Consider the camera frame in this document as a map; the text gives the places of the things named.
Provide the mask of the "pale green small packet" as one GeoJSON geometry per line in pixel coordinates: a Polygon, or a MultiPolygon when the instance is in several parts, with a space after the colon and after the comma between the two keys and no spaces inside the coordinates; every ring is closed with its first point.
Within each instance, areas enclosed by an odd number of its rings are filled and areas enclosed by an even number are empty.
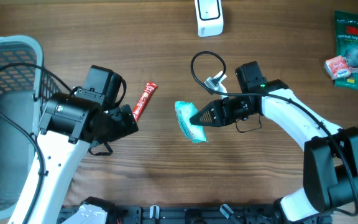
{"type": "Polygon", "coordinates": [[[203,127],[190,123],[190,118],[198,112],[193,103],[176,101],[175,112],[180,129],[187,139],[189,139],[192,143],[208,141],[203,127]]]}

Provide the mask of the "red small packet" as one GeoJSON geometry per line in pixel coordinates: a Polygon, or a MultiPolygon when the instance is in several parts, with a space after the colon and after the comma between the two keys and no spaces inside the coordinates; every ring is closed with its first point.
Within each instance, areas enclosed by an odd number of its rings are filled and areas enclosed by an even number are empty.
{"type": "Polygon", "coordinates": [[[132,111],[132,114],[136,122],[138,122],[143,110],[147,106],[147,103],[151,99],[151,96],[154,93],[154,91],[157,89],[157,87],[158,87],[157,84],[153,82],[147,82],[139,101],[137,102],[137,104],[134,107],[134,110],[132,111]]]}

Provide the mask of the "red white small carton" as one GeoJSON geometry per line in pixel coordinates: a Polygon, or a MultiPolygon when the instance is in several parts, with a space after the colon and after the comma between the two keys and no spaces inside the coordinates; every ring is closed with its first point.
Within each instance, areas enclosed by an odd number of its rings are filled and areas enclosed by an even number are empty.
{"type": "Polygon", "coordinates": [[[351,75],[351,71],[347,66],[346,60],[341,55],[326,60],[324,68],[332,80],[346,78],[351,75]]]}

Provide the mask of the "green 3M gloves packet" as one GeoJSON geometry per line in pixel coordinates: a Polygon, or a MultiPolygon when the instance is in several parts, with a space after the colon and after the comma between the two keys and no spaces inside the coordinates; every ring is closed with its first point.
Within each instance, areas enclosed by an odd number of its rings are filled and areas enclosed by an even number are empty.
{"type": "Polygon", "coordinates": [[[351,74],[338,78],[337,87],[358,90],[358,14],[335,11],[334,26],[336,38],[336,55],[342,56],[351,74]]]}

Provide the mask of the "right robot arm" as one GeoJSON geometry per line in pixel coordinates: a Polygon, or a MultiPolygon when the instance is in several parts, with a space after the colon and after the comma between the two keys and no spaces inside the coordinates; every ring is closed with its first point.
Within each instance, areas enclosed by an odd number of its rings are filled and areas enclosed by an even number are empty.
{"type": "Polygon", "coordinates": [[[303,104],[281,80],[267,81],[257,62],[236,69],[240,93],[222,93],[190,118],[222,127],[259,114],[277,123],[303,151],[303,186],[275,202],[279,223],[300,223],[354,203],[358,214],[358,128],[343,129],[303,104]]]}

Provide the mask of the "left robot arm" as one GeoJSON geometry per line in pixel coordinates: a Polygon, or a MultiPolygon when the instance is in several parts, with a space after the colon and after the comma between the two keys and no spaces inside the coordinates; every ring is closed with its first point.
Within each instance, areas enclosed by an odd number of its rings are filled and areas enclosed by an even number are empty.
{"type": "Polygon", "coordinates": [[[90,149],[139,130],[129,105],[121,105],[125,80],[91,66],[85,84],[55,93],[45,103],[35,156],[10,223],[55,223],[71,179],[90,149]]]}

